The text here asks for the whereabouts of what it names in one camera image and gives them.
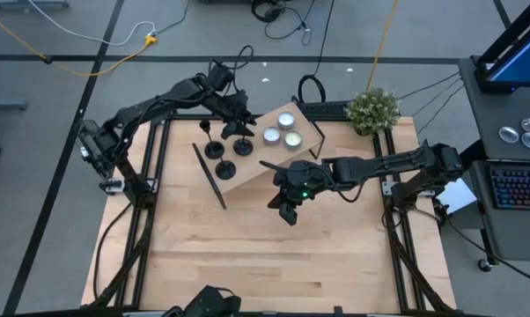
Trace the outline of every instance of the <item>floor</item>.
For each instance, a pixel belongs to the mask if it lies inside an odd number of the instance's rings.
[[[256,55],[263,56],[237,74],[239,85],[247,90],[251,111],[265,113],[296,94],[299,79],[315,68],[330,2],[320,0],[314,5],[308,23],[313,37],[305,47],[301,33],[283,41],[267,39],[263,23],[250,14],[243,2],[214,0],[206,5],[191,0],[185,21],[159,34],[159,44],[144,54],[153,58],[124,63],[97,80],[48,67],[0,29],[0,97],[24,97],[29,104],[24,112],[0,111],[0,313],[41,210],[45,210],[42,215],[51,210],[49,222],[17,313],[79,305],[106,200],[97,188],[99,177],[81,160],[75,146],[66,144],[79,110],[83,110],[85,118],[102,122],[120,107],[165,92],[184,77],[206,71],[209,56],[229,56],[232,60],[246,44],[255,48]],[[318,73],[328,100],[348,100],[365,88],[392,2],[335,2],[324,49],[324,56],[330,58],[322,63]],[[112,28],[111,17],[117,18],[112,40],[122,41],[138,21],[151,20],[161,28],[180,19],[186,3],[187,0],[70,0],[70,9],[52,6],[47,12],[63,26],[97,37],[102,37],[108,26]],[[309,3],[294,0],[290,6],[303,12]],[[530,0],[402,1],[386,38],[375,85],[402,95],[455,73],[456,59],[481,54],[503,31],[498,4],[514,20],[529,3]],[[0,19],[39,50],[83,72],[109,67],[118,60],[111,55],[135,52],[143,44],[141,34],[149,32],[148,26],[141,26],[127,45],[106,50],[98,42],[62,33],[27,8],[5,8],[0,11]],[[295,20],[290,13],[284,14],[271,25],[270,32],[285,33]],[[96,57],[98,53],[106,54],[102,64]],[[412,115],[446,86],[442,84],[405,99],[401,112]],[[454,84],[420,112],[416,126],[420,129],[426,124],[449,92],[459,86],[460,83]],[[311,85],[305,86],[305,99],[318,99]],[[478,138],[464,90],[451,98],[420,137],[459,150]],[[467,234],[480,240],[478,232]],[[505,266],[487,274],[480,272],[475,264],[482,255],[450,228],[443,231],[443,245],[460,309],[499,316],[530,315],[530,282]],[[515,264],[530,273],[530,262]]]

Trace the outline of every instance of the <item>wooden table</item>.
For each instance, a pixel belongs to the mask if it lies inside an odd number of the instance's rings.
[[[356,203],[346,203],[331,192],[318,195],[298,208],[298,224],[293,227],[266,207],[278,191],[272,184],[272,171],[228,192],[228,209],[223,210],[191,146],[206,139],[198,123],[171,124],[141,309],[184,306],[210,284],[241,296],[246,312],[331,313],[334,306],[342,306],[345,313],[400,312],[388,237],[380,223],[379,179],[367,181]],[[355,134],[347,123],[318,125],[327,138],[322,157],[374,157],[372,140]],[[146,125],[138,130],[129,151],[137,171],[147,131]],[[383,137],[381,143],[385,151]],[[397,152],[418,146],[411,118],[400,119],[394,128],[394,143]],[[152,157],[154,168],[157,153]],[[297,159],[313,160],[307,152]],[[414,174],[405,173],[402,180]],[[127,203],[123,195],[108,197],[99,236]],[[432,212],[427,198],[420,198],[417,207]],[[120,268],[130,215],[107,235],[99,271],[101,289]],[[409,213],[409,219],[419,269],[442,299],[455,307],[435,221],[415,212]],[[411,278],[402,267],[409,306],[415,307]],[[131,298],[135,276],[133,269],[125,303]],[[82,302],[91,301],[92,269]]]

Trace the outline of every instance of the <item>potted plant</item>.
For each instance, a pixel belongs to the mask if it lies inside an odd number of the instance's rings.
[[[368,92],[357,93],[347,104],[345,112],[360,136],[372,136],[396,125],[399,105],[394,92],[373,87]]]

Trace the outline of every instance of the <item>white cable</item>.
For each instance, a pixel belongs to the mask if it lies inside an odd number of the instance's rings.
[[[150,31],[150,34],[151,35],[155,35],[157,30],[156,30],[156,25],[153,23],[153,22],[150,22],[150,21],[142,21],[138,24],[136,24],[133,28],[132,28],[132,31],[130,31],[130,34],[128,35],[128,37],[126,38],[126,40],[122,43],[111,43],[109,41],[105,41],[103,39],[98,39],[98,38],[93,38],[93,37],[90,37],[90,36],[86,36],[86,35],[82,35],[82,34],[79,34],[79,33],[75,33],[75,32],[72,32],[68,29],[66,29],[65,27],[63,26],[60,26],[57,22],[55,22],[51,17],[49,17],[48,14],[46,14],[44,11],[42,11],[35,3],[33,0],[27,0],[33,7],[34,9],[36,9],[39,13],[41,13],[44,17],[46,17],[48,20],[50,20],[50,22],[52,22],[53,24],[55,24],[57,27],[59,27],[60,29],[62,29],[64,32],[66,33],[69,33],[71,35],[75,35],[75,36],[78,36],[80,38],[84,38],[84,39],[87,39],[87,40],[91,40],[91,41],[99,41],[99,42],[102,42],[102,43],[105,43],[107,45],[111,45],[111,46],[122,46],[126,43],[128,43],[128,41],[130,40],[130,38],[132,37],[132,34],[134,33],[134,31],[139,27],[139,26],[142,26],[142,25],[145,25],[145,24],[148,24],[148,25],[151,25],[151,31]]]

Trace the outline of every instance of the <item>black keyboard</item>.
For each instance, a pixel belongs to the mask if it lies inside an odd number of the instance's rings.
[[[530,209],[530,166],[490,165],[490,179],[499,209]]]
[[[297,103],[298,108],[306,118],[313,120],[324,119],[345,119],[345,109],[349,101]]]

